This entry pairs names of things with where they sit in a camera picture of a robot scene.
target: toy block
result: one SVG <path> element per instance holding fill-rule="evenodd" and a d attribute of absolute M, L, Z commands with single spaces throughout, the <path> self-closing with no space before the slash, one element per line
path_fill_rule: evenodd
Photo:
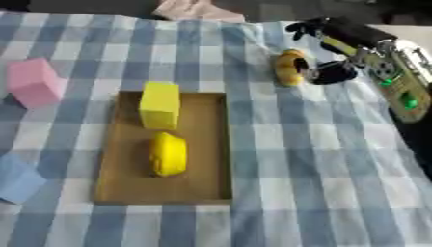
<path fill-rule="evenodd" d="M 22 204 L 33 196 L 46 179 L 35 167 L 25 164 L 17 156 L 7 153 L 0 158 L 0 198 Z"/>
<path fill-rule="evenodd" d="M 145 128 L 176 129 L 180 111 L 178 85 L 164 82 L 146 83 L 139 111 Z"/>
<path fill-rule="evenodd" d="M 44 58 L 13 62 L 7 70 L 8 91 L 27 109 L 57 102 L 63 96 L 66 81 Z"/>

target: checkered tablecloth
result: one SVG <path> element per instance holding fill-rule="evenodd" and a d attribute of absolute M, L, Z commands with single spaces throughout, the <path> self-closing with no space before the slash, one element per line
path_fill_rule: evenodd
<path fill-rule="evenodd" d="M 363 76 L 275 83 L 284 49 L 333 59 L 285 24 L 0 12 L 0 70 L 45 57 L 68 80 L 59 104 L 0 105 L 0 150 L 48 179 L 24 205 L 0 204 L 0 246 L 431 246 L 432 185 L 386 103 Z M 92 203 L 114 96 L 147 80 L 227 93 L 231 206 Z"/>

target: brown tray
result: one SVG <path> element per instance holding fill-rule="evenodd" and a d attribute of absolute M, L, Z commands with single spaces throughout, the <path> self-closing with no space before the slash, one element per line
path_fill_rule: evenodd
<path fill-rule="evenodd" d="M 186 139 L 185 173 L 156 177 L 138 115 L 141 92 L 120 92 L 108 130 L 94 199 L 102 204 L 225 204 L 232 198 L 225 94 L 182 93 L 178 129 Z"/>

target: black surface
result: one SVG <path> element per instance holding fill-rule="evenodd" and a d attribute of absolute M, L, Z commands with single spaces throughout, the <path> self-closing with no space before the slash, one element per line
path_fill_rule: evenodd
<path fill-rule="evenodd" d="M 6 9 L 9 11 L 28 11 L 30 0 L 2 0 L 0 2 L 0 9 Z"/>

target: yellow cube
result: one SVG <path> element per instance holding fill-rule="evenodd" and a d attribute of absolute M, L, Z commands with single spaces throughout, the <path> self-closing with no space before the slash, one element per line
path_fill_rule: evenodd
<path fill-rule="evenodd" d="M 177 128 L 180 111 L 180 89 L 166 82 L 148 82 L 140 102 L 140 116 L 145 128 Z"/>

